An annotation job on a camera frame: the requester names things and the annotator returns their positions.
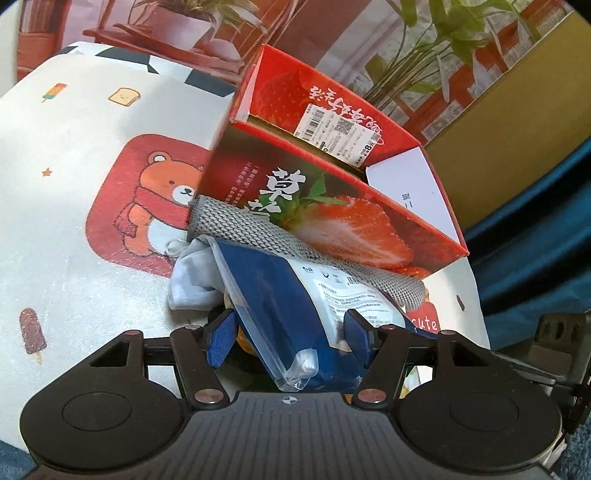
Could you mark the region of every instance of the strawberry leaf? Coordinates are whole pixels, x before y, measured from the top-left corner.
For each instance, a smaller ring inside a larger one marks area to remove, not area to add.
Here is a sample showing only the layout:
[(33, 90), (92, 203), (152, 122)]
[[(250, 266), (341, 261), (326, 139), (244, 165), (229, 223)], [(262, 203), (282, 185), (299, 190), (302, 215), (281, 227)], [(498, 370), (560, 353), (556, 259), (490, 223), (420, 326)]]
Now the strawberry leaf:
[(306, 197), (308, 200), (314, 200), (315, 202), (319, 202), (319, 203), (330, 203), (332, 205), (347, 205), (348, 202), (341, 200), (341, 199), (335, 199), (332, 197)]
[(271, 196), (270, 193), (266, 193), (264, 195), (259, 195), (259, 202), (261, 202), (261, 205), (266, 206), (269, 205), (269, 197)]
[(326, 185), (324, 184), (324, 175), (321, 175), (310, 188), (308, 198), (320, 197), (324, 193), (326, 193)]

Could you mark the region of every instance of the gray knitted fabric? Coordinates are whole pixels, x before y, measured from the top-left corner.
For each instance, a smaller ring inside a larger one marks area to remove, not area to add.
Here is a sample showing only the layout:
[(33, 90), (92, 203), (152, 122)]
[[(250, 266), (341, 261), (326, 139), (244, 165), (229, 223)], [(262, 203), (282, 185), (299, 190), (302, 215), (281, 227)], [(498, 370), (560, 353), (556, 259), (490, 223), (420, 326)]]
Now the gray knitted fabric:
[(330, 258), (309, 247), (283, 228), (227, 203), (200, 195), (191, 202), (189, 241), (199, 235), (237, 242), (282, 257), (338, 268), (356, 280), (388, 293), (407, 310), (417, 309), (425, 298), (425, 285), (380, 268)]

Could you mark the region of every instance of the product label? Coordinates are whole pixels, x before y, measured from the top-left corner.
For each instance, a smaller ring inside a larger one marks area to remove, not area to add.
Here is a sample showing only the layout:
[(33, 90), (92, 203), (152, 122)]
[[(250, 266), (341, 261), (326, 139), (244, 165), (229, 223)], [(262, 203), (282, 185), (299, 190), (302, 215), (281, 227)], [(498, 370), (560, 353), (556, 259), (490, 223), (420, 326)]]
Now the product label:
[(313, 104), (306, 108), (294, 136), (354, 167), (363, 163), (380, 138), (379, 133)]
[(310, 295), (331, 347), (351, 351), (343, 335), (349, 309), (357, 310), (374, 327), (389, 323), (404, 327), (402, 314), (377, 289), (337, 268), (286, 260)]

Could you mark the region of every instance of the blue gripper pad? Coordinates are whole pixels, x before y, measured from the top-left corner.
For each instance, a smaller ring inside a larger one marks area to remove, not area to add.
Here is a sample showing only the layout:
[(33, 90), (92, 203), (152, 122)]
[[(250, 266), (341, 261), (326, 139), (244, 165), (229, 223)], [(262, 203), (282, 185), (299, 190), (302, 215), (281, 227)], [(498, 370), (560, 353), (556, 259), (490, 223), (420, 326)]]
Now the blue gripper pad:
[(351, 352), (359, 366), (362, 368), (368, 367), (374, 354), (369, 344), (368, 331), (349, 312), (345, 312), (343, 333), (345, 334), (345, 341), (351, 348)]
[(238, 335), (237, 315), (234, 309), (226, 309), (212, 323), (204, 327), (203, 333), (207, 347), (207, 363), (221, 367)]

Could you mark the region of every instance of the yellow wall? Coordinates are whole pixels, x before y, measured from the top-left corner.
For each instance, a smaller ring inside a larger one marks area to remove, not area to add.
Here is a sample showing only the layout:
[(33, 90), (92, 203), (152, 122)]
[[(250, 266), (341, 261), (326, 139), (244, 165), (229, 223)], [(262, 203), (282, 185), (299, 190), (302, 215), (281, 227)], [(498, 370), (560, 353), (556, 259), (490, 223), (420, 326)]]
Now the yellow wall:
[(571, 14), (427, 145), (462, 229), (591, 135), (591, 26)]

